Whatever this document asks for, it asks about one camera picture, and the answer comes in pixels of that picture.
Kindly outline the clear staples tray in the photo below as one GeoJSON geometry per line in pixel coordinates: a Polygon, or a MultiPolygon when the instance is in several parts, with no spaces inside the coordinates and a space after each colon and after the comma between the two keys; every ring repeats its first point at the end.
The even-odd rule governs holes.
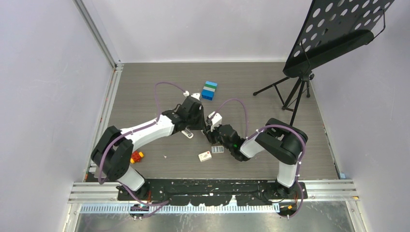
{"type": "Polygon", "coordinates": [[[211,147],[211,152],[212,154],[217,154],[217,153],[223,153],[224,152],[224,147],[223,146],[212,146],[211,147]]]}

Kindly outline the olive green white stapler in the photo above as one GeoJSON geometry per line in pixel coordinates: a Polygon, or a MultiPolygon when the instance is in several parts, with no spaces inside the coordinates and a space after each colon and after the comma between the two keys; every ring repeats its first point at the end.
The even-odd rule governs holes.
{"type": "Polygon", "coordinates": [[[183,131],[181,131],[181,133],[184,134],[188,139],[191,139],[194,136],[193,132],[188,128],[185,128],[183,131]]]}

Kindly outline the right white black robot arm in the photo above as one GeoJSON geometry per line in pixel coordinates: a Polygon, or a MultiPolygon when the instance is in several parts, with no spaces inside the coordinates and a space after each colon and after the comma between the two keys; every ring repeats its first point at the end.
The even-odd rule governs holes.
{"type": "Polygon", "coordinates": [[[279,161],[275,193],[282,198],[295,194],[300,161],[306,151],[308,136],[301,130],[271,118],[248,138],[242,138],[229,124],[213,125],[208,119],[202,133],[211,144],[220,144],[238,161],[248,161],[266,151],[279,161]]]}

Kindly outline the white staples box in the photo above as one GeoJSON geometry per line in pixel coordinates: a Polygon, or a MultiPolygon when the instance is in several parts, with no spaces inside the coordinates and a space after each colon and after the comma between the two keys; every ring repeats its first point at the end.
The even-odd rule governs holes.
{"type": "Polygon", "coordinates": [[[203,153],[198,155],[198,158],[199,158],[200,162],[204,162],[204,161],[212,159],[212,154],[211,154],[210,151],[203,152],[203,153]]]}

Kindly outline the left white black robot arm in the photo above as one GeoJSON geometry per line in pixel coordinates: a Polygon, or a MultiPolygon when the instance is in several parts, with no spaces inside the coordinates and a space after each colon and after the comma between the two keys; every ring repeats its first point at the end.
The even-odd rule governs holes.
{"type": "Polygon", "coordinates": [[[143,124],[127,129],[108,127],[90,156],[99,168],[98,182],[117,181],[134,199],[143,200],[148,194],[148,185],[131,166],[133,152],[185,129],[201,130],[204,127],[204,109],[199,93],[187,96],[175,109],[164,111],[158,118],[143,124]]]}

